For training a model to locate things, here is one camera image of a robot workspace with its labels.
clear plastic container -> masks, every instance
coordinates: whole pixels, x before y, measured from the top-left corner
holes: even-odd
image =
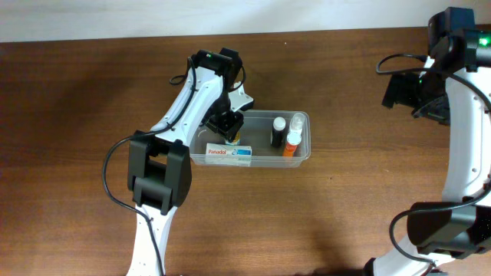
[[[302,141],[297,147],[293,157],[283,157],[285,148],[285,138],[288,133],[290,120],[296,113],[305,115],[305,123],[302,128]],[[283,117],[286,120],[286,128],[283,135],[283,144],[278,149],[271,146],[271,131],[273,121],[276,117]],[[301,111],[275,111],[275,110],[248,110],[244,112],[244,125],[240,128],[240,146],[251,146],[252,157],[250,162],[230,162],[224,157],[220,157],[221,164],[216,164],[215,156],[206,156],[206,144],[215,143],[225,144],[224,139],[204,127],[198,128],[194,134],[193,141],[189,146],[191,158],[197,165],[210,166],[253,166],[268,168],[294,168],[300,166],[302,161],[310,157],[310,121],[307,113]]]

white cap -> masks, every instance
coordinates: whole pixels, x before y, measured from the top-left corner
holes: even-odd
[[[286,136],[286,142],[292,146],[297,146],[302,141],[302,135],[296,132],[290,132]]]
[[[293,115],[293,118],[290,121],[289,132],[302,133],[302,127],[304,126],[305,119],[305,115],[302,113],[296,113]]]
[[[282,131],[286,127],[286,121],[283,119],[283,117],[276,117],[275,120],[273,121],[273,127],[277,131]]]

wooden table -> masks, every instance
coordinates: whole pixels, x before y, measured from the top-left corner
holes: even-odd
[[[0,44],[0,274],[122,275],[135,214],[101,185],[108,148],[167,111],[167,81],[200,48],[236,49],[255,109],[303,110],[311,158],[297,169],[193,165],[173,221],[169,275],[294,275],[361,268],[391,249],[390,220],[438,201],[450,129],[387,110],[384,56],[425,53],[425,28]],[[395,61],[394,66],[420,65]],[[127,200],[127,146],[108,181]],[[405,233],[404,223],[397,236]],[[452,275],[485,275],[489,255]]]

small bottle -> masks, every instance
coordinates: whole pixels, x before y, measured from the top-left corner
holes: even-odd
[[[271,146],[279,148],[283,143],[283,133],[285,132],[286,121],[283,117],[276,117],[273,121],[271,130]]]
[[[283,150],[283,157],[293,157],[293,154],[297,150],[297,146],[302,141],[302,135],[296,132],[290,132],[286,136],[285,150]]]
[[[296,113],[293,115],[292,120],[290,120],[290,129],[288,132],[302,134],[302,127],[304,126],[305,120],[305,115],[302,113]]]
[[[232,142],[229,142],[227,141],[227,139],[225,139],[225,144],[229,146],[238,146],[240,144],[240,133],[238,132],[236,134],[236,138]]]

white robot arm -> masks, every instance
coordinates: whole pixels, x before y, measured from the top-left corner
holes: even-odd
[[[233,50],[223,48],[219,54],[201,50],[194,54],[187,74],[180,76],[184,85],[179,96],[151,129],[158,133],[131,139],[128,188],[133,192],[136,210],[151,220],[164,274],[170,224],[191,184],[189,145],[196,129],[205,124],[231,141],[243,125],[239,111],[254,104],[244,92],[245,72],[242,83],[234,84],[241,68],[244,70],[239,53]],[[172,127],[159,132],[168,126]],[[150,159],[159,154],[167,155],[167,164]],[[133,259],[127,275],[159,274],[160,264],[147,221],[138,215]]]
[[[473,12],[448,8],[429,23],[431,70],[454,74],[483,94],[453,78],[437,74],[394,75],[383,105],[414,107],[414,117],[450,124],[450,161],[443,202],[418,202],[411,209],[435,209],[462,202],[472,205],[409,215],[408,235],[398,246],[409,255],[438,266],[491,249],[491,48],[490,33],[474,30]],[[428,262],[402,255],[396,248],[365,265],[367,276],[437,275]]]

